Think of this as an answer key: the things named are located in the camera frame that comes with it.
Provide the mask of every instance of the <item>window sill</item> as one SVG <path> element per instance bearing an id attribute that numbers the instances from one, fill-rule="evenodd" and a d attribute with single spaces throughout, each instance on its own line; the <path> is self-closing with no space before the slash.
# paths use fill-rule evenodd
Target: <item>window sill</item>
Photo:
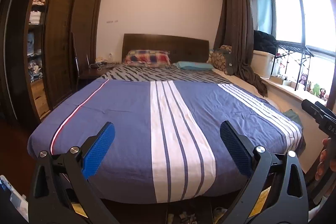
<path id="1" fill-rule="evenodd" d="M 299 102 L 302 102 L 304 99 L 307 99 L 307 100 L 311 101 L 313 104 L 316 101 L 320 102 L 324 106 L 327 104 L 327 101 L 324 101 L 324 100 L 320 99 L 319 97 L 316 97 L 315 95 L 313 95 L 313 94 L 311 94 L 307 91 L 304 91 L 304 90 L 296 90 L 295 91 L 290 86 L 280 85 L 278 83 L 274 83 L 271 80 L 269 80 L 267 78 L 264 78 L 264 77 L 261 77 L 261 79 L 266 85 L 274 87 L 274 88 L 280 90 L 281 92 L 284 92 L 284 93 L 288 94 L 289 96 L 293 97 L 294 99 L 296 99 Z"/>

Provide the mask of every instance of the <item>wardrobe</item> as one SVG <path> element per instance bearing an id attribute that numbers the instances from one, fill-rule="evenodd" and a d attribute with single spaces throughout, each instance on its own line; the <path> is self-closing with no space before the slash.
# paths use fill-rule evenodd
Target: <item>wardrobe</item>
<path id="1" fill-rule="evenodd" d="M 1 0 L 0 105 L 32 132 L 75 92 L 76 67 L 95 61 L 100 0 Z"/>

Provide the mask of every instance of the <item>plush toy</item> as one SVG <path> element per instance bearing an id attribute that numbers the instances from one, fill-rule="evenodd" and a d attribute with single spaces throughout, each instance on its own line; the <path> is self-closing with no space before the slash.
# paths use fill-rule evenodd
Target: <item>plush toy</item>
<path id="1" fill-rule="evenodd" d="M 319 97 L 320 95 L 320 85 L 319 84 L 315 84 L 313 87 L 313 95 Z"/>
<path id="2" fill-rule="evenodd" d="M 307 80 L 307 75 L 305 73 L 301 74 L 301 79 L 299 81 L 300 84 L 305 84 Z"/>
<path id="3" fill-rule="evenodd" d="M 308 81 L 306 90 L 307 90 L 308 92 L 311 91 L 311 81 Z"/>
<path id="4" fill-rule="evenodd" d="M 321 88 L 321 89 L 320 89 L 320 99 L 324 99 L 324 95 L 325 95 L 325 93 L 326 93 L 326 90 L 323 89 L 323 88 Z"/>

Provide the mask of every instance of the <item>red stripe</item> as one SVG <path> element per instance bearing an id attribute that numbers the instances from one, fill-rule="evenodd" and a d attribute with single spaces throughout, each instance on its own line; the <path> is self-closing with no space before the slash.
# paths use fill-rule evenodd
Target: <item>red stripe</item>
<path id="1" fill-rule="evenodd" d="M 53 155 L 53 146 L 56 140 L 56 137 L 59 135 L 60 131 L 62 130 L 62 128 L 65 126 L 65 124 L 70 120 L 70 118 L 80 109 L 81 106 L 83 106 L 98 90 L 100 90 L 103 85 L 105 85 L 107 82 L 109 81 L 109 79 L 107 79 L 104 83 L 101 84 L 101 86 L 96 89 L 83 103 L 81 103 L 78 107 L 76 107 L 76 109 L 64 120 L 64 122 L 60 125 L 60 127 L 57 129 L 52 141 L 51 141 L 51 145 L 50 145 L 50 153 Z"/>

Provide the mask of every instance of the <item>blue gripper pad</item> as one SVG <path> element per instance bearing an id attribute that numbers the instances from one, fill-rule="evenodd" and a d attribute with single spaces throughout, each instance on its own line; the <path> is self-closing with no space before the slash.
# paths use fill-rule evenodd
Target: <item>blue gripper pad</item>
<path id="1" fill-rule="evenodd" d="M 222 122 L 219 132 L 220 138 L 235 162 L 239 173 L 250 178 L 253 174 L 252 157 L 244 146 L 244 143 L 249 145 L 247 142 L 250 140 L 244 135 L 239 135 L 229 121 Z"/>
<path id="2" fill-rule="evenodd" d="M 100 135 L 83 158 L 82 174 L 86 179 L 96 174 L 103 158 L 113 143 L 114 137 L 114 125 L 110 122 L 106 123 L 102 128 Z"/>

